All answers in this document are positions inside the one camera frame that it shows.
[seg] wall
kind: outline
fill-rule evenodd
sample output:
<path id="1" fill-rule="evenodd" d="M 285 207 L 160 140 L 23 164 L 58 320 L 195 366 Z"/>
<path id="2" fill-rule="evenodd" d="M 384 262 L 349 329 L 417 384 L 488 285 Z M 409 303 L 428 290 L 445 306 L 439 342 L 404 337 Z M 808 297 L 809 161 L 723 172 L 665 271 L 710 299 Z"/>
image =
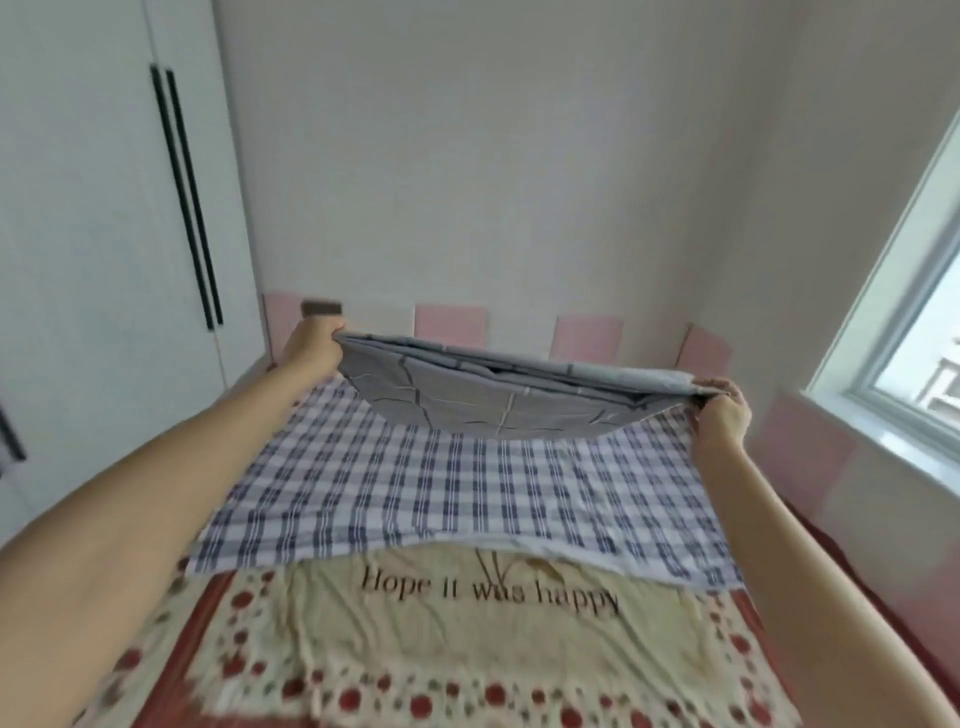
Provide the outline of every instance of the wall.
<path id="1" fill-rule="evenodd" d="M 960 498 L 791 396 L 960 108 L 957 27 L 952 0 L 813 6 L 697 323 L 729 347 L 775 485 L 960 679 Z"/>
<path id="2" fill-rule="evenodd" d="M 489 346 L 542 355 L 559 314 L 612 314 L 625 324 L 617 360 L 646 366 L 673 364 L 722 258 L 800 12 L 769 0 L 217 10 L 266 293 L 391 322 L 416 303 L 477 304 Z"/>

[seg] wardrobe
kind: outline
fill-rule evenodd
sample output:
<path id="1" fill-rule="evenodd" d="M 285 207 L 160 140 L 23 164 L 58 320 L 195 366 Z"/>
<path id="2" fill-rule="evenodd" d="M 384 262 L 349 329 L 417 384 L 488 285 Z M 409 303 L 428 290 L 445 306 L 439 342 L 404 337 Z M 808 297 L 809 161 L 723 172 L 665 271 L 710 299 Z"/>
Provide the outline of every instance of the wardrobe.
<path id="1" fill-rule="evenodd" d="M 0 541 L 265 351 L 210 3 L 0 4 Z"/>

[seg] pink headboard panel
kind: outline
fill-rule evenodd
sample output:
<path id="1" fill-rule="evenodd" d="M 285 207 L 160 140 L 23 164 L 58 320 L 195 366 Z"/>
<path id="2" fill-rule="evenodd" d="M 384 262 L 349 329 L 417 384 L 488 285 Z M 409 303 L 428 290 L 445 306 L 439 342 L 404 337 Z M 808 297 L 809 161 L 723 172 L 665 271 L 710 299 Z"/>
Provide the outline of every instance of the pink headboard panel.
<path id="1" fill-rule="evenodd" d="M 418 303 L 414 336 L 455 347 L 487 347 L 487 308 L 482 305 Z"/>
<path id="2" fill-rule="evenodd" d="M 695 376 L 723 376 L 727 373 L 731 352 L 726 339 L 691 324 L 680 348 L 677 369 Z"/>
<path id="3" fill-rule="evenodd" d="M 553 329 L 550 358 L 613 364 L 623 338 L 618 316 L 559 316 Z"/>
<path id="4" fill-rule="evenodd" d="M 303 296 L 297 293 L 268 293 L 263 297 L 263 310 L 270 334 L 270 355 L 275 363 L 279 362 L 287 339 L 300 322 L 302 301 Z"/>

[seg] plaid sheet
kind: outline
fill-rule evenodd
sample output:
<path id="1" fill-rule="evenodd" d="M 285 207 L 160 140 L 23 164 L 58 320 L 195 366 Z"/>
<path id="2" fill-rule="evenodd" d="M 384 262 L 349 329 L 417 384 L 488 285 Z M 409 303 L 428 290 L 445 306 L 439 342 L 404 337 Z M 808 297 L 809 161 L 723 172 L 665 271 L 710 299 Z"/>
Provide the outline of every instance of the plaid sheet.
<path id="1" fill-rule="evenodd" d="M 741 584 L 674 408 L 592 440 L 480 440 L 389 425 L 315 389 L 201 532 L 190 572 L 456 541 L 619 573 Z"/>

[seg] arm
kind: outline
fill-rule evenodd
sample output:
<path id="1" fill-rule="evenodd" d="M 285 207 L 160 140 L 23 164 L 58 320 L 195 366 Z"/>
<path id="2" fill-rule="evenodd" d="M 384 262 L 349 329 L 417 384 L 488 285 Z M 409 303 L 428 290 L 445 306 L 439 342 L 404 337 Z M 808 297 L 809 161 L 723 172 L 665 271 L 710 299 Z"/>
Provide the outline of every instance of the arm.
<path id="1" fill-rule="evenodd" d="M 343 324 L 300 322 L 284 364 L 100 473 L 0 550 L 0 725 L 69 724 L 210 512 L 294 401 L 336 371 L 331 334 Z"/>
<path id="2" fill-rule="evenodd" d="M 805 722 L 957 728 L 923 666 L 792 516 L 747 456 L 750 408 L 725 389 L 697 422 L 694 459 Z"/>

